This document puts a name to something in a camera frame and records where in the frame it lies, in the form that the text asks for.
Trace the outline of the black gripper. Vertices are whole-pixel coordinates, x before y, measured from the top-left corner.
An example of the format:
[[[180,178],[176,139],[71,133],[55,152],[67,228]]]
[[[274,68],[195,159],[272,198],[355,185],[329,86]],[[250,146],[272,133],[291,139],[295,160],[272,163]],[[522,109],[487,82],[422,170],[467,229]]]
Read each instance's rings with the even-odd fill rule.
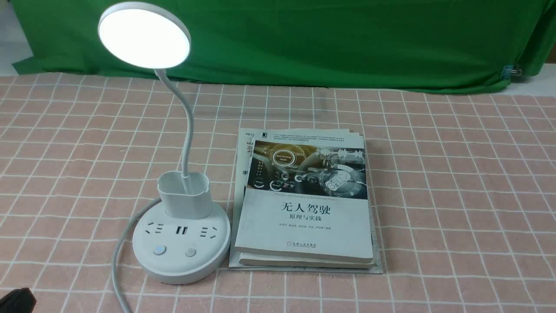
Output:
[[[32,313],[36,305],[36,298],[27,288],[14,289],[0,299],[1,313]]]

